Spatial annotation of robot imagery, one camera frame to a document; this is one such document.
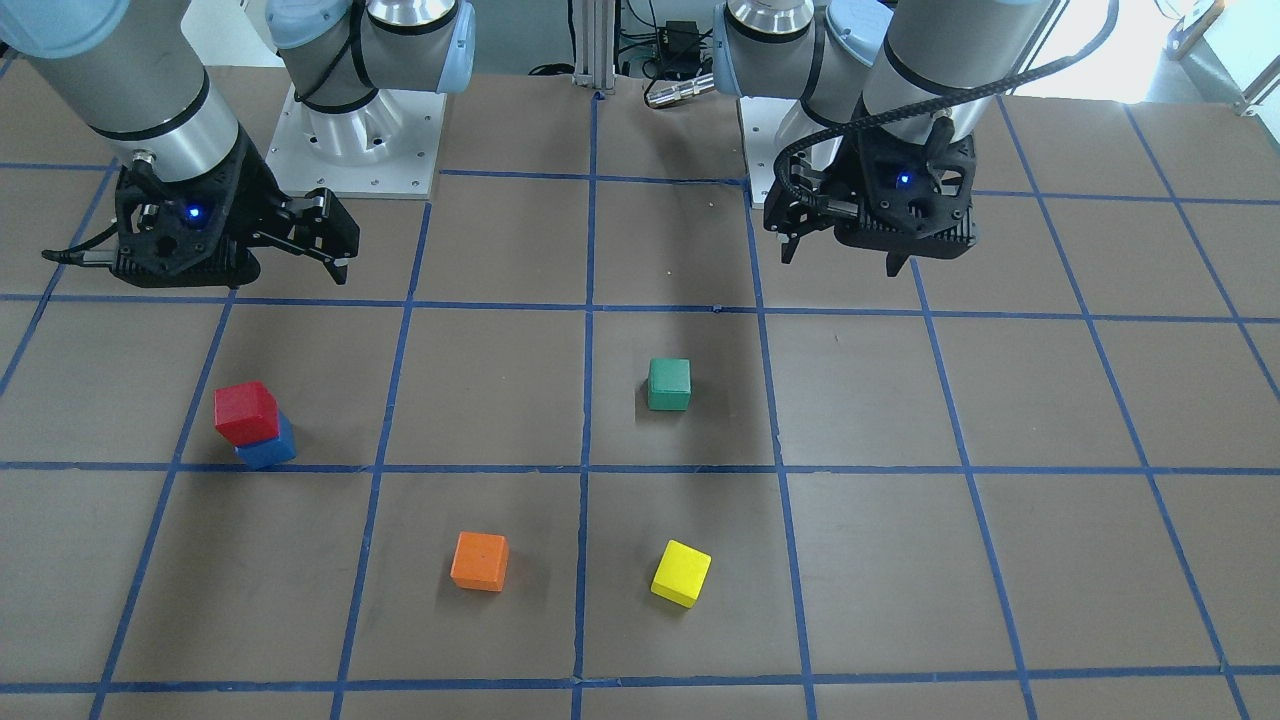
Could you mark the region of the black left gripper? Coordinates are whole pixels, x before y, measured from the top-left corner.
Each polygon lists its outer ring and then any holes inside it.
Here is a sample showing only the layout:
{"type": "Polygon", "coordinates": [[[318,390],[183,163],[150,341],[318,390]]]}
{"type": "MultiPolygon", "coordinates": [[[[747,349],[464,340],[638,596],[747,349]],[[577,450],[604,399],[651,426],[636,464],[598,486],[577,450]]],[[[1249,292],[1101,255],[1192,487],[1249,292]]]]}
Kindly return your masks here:
{"type": "Polygon", "coordinates": [[[955,259],[977,245],[972,191],[977,149],[972,135],[936,126],[923,145],[882,128],[841,142],[824,169],[801,154],[788,161],[791,186],[774,182],[765,228],[780,234],[780,260],[794,261],[805,234],[831,229],[844,246],[886,254],[896,278],[913,256],[955,259]]]}

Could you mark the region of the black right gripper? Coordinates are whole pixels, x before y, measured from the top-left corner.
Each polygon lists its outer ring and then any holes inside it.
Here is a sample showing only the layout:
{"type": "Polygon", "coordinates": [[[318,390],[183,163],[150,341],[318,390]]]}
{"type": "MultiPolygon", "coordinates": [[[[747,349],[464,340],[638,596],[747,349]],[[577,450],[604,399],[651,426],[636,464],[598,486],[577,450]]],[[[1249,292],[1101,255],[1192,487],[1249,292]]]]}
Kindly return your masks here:
{"type": "Polygon", "coordinates": [[[337,195],[321,187],[289,199],[246,135],[193,179],[163,183],[123,167],[114,202],[111,273],[141,288],[248,284],[260,274],[255,247],[315,260],[346,284],[358,256],[358,223],[337,195]]]}

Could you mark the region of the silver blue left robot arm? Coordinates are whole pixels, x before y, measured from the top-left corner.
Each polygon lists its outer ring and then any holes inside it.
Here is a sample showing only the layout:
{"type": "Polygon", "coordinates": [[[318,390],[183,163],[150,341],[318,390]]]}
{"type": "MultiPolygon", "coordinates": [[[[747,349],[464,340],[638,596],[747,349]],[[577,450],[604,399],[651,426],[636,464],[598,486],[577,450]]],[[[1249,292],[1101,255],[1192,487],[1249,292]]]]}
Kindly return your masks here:
{"type": "Polygon", "coordinates": [[[972,195],[987,97],[867,129],[867,120],[1015,73],[1048,1],[724,1],[712,31],[716,90],[791,106],[774,135],[763,224],[790,263],[831,231],[886,255],[960,258],[979,240],[972,195]]]}

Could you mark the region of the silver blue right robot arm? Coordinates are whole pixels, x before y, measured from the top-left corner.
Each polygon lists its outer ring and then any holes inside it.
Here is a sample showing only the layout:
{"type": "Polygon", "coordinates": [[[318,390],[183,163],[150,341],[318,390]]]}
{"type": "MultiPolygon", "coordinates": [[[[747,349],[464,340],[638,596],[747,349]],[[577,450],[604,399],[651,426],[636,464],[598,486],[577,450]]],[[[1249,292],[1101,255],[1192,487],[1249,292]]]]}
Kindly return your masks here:
{"type": "MultiPolygon", "coordinates": [[[[184,1],[5,1],[24,55],[119,161],[102,232],[44,251],[140,288],[238,288],[255,249],[321,263],[338,284],[360,228],[328,187],[280,188],[180,28],[184,1]]],[[[393,91],[458,94],[474,72],[468,1],[270,1],[268,28],[323,158],[379,161],[398,143],[393,91]]]]}

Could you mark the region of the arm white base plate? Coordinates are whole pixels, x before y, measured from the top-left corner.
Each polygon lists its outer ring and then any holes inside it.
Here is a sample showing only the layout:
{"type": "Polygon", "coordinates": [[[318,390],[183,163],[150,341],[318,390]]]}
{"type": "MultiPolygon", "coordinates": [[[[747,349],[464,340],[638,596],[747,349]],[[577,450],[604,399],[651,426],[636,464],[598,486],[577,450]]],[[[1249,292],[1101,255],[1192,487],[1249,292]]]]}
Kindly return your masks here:
{"type": "Polygon", "coordinates": [[[799,99],[740,97],[739,114],[751,206],[763,209],[773,183],[774,160],[787,145],[814,132],[799,99]]]}
{"type": "Polygon", "coordinates": [[[353,111],[285,100],[262,151],[280,190],[342,199],[426,200],[436,174],[448,95],[383,90],[353,111]]]}

